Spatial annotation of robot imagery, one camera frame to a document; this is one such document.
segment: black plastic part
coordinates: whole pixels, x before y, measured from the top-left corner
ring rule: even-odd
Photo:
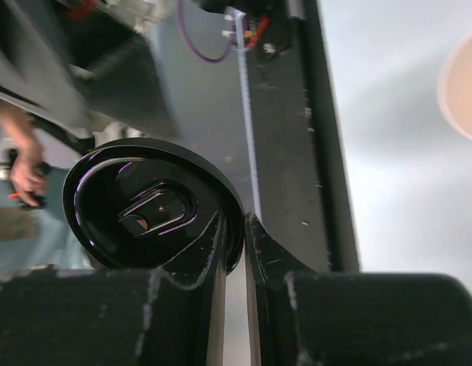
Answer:
[[[160,268],[0,279],[0,365],[221,365],[225,235],[215,215]]]
[[[161,191],[176,192],[186,214],[177,218],[179,208],[161,204],[168,219],[158,228],[162,216],[156,205],[149,207],[156,200],[146,198]],[[227,272],[242,254],[244,213],[235,188],[205,159],[164,141],[134,138],[100,146],[69,172],[63,205],[80,243],[108,268],[162,265],[198,241],[216,212],[227,221]],[[144,231],[133,232],[132,223],[123,223],[127,214],[138,216]]]
[[[262,221],[313,270],[359,271],[317,2],[301,3],[305,20],[285,20],[279,1],[247,53]]]
[[[319,274],[246,217],[253,366],[472,366],[472,299],[434,274]]]

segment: white wall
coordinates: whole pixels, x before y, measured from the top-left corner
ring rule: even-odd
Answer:
[[[444,272],[472,291],[472,142],[436,102],[472,0],[321,4],[364,269]]]

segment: purple cable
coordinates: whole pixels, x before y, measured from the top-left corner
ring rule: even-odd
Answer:
[[[230,53],[231,50],[231,43],[230,41],[227,42],[227,47],[225,51],[223,51],[223,54],[221,57],[217,59],[211,59],[210,57],[205,56],[200,52],[197,47],[191,42],[190,37],[188,36],[186,24],[185,24],[185,16],[183,12],[183,1],[184,0],[178,0],[178,10],[177,10],[177,15],[178,15],[178,31],[180,32],[180,36],[183,39],[183,41],[186,43],[188,48],[197,56],[199,59],[202,59],[206,63],[221,63],[224,61]]]

